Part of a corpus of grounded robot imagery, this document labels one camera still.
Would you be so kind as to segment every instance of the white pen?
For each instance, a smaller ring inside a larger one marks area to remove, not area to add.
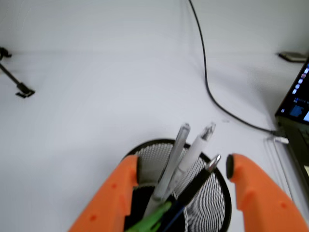
[[[179,181],[181,181],[182,177],[184,176],[185,172],[195,163],[195,161],[198,159],[199,155],[207,145],[209,139],[211,138],[214,129],[216,127],[216,124],[211,123],[209,126],[207,126],[202,133],[194,140],[193,144],[190,146],[187,154],[184,156],[183,160],[178,165],[177,169],[175,170],[175,173],[173,177],[171,178],[171,181],[169,183],[169,186],[163,196],[162,201],[165,202],[167,198],[170,196],[170,194],[173,192],[173,190],[176,188],[176,186],[179,184]]]
[[[178,135],[176,137],[175,143],[169,155],[169,160],[166,165],[165,170],[163,170],[163,174],[159,179],[158,185],[155,187],[154,192],[152,193],[149,202],[147,204],[144,217],[151,214],[157,207],[159,207],[162,203],[162,198],[165,192],[168,189],[170,180],[173,176],[177,168],[177,164],[180,158],[180,155],[183,151],[183,146],[190,132],[190,125],[188,123],[183,124],[180,127]]]

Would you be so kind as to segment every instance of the white table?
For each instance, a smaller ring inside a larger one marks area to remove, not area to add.
[[[218,102],[273,129],[274,112],[301,65],[271,54],[210,54],[208,60]],[[227,155],[238,152],[287,190],[269,135],[228,117],[210,101],[200,53],[27,53],[3,64],[36,90],[20,99],[1,74],[3,231],[66,231],[130,149],[151,139],[175,138],[183,122],[192,128],[189,143],[210,121],[217,123],[205,153],[223,156],[224,177]],[[309,222],[287,153],[281,145],[278,150],[295,202]],[[229,231],[241,232],[235,188],[227,185],[233,207]]]

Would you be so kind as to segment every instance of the green pen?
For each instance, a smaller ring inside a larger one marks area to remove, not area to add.
[[[134,226],[132,226],[130,229],[126,230],[125,232],[156,232],[161,225],[161,223],[157,223],[157,222],[161,219],[163,214],[169,210],[171,205],[172,205],[171,202],[165,202],[156,211],[154,211],[149,216],[143,218],[141,221],[136,223]]]

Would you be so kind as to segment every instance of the laptop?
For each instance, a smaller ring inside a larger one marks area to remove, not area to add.
[[[309,199],[309,58],[275,116],[289,139],[288,148]]]

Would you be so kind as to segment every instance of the mesh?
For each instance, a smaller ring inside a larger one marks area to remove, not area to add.
[[[136,200],[132,202],[132,211],[136,212],[134,207],[139,208],[139,215],[135,218],[136,221],[128,223],[134,224],[141,219],[147,202],[151,196],[154,186],[157,185],[158,180],[166,166],[169,154],[173,147],[173,140],[157,140],[150,141],[133,149],[129,154],[137,154],[139,156],[139,172],[138,181],[139,187],[133,192],[133,197]],[[181,161],[186,154],[189,145],[185,145],[182,154],[178,160]],[[205,167],[209,161],[204,154],[195,164],[188,170],[172,193],[170,201],[174,201],[191,182],[191,180]],[[146,194],[146,191],[141,191],[142,188],[152,187]],[[182,217],[178,223],[177,230],[171,228],[170,231],[184,231],[184,232],[222,232],[226,231],[231,218],[231,200],[226,186],[226,183],[216,169],[199,192],[195,195],[192,201],[186,206]]]

